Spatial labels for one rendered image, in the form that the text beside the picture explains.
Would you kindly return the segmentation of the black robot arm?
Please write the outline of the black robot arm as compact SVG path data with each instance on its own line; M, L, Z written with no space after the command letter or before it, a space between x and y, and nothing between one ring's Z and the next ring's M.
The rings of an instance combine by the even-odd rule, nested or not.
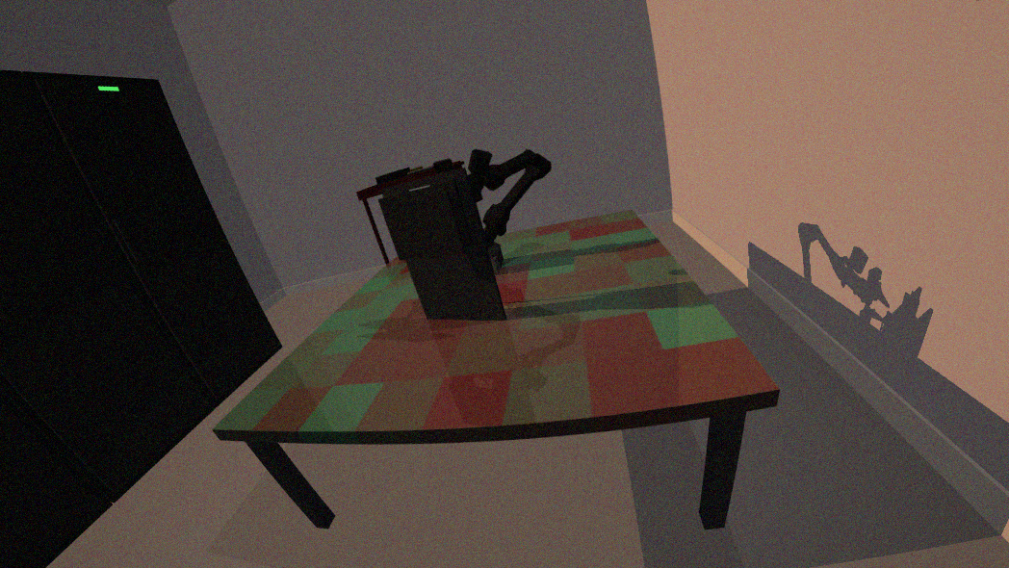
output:
M538 178L544 178L552 169L552 163L546 157L530 150L525 150L520 155L499 165L489 165L491 157L492 154L489 151L474 149L471 153L468 171L472 173L469 174L469 177L471 177L471 184L474 187L476 202L482 199L483 186L492 192L504 184L504 179L508 176L523 169L525 169L525 174L514 184L501 203L492 204L484 215L483 223L486 225L483 231L488 247L495 244L497 235L504 234L510 211L528 191L530 185Z

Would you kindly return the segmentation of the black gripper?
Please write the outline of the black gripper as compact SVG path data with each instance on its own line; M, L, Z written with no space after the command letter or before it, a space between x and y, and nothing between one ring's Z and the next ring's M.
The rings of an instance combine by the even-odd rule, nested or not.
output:
M433 168L435 171L435 174L439 174L439 173L443 173L443 172L447 172L447 171L454 171L453 159L450 159L450 157L448 157L448 159L444 159L444 160L435 162L433 165L434 165Z

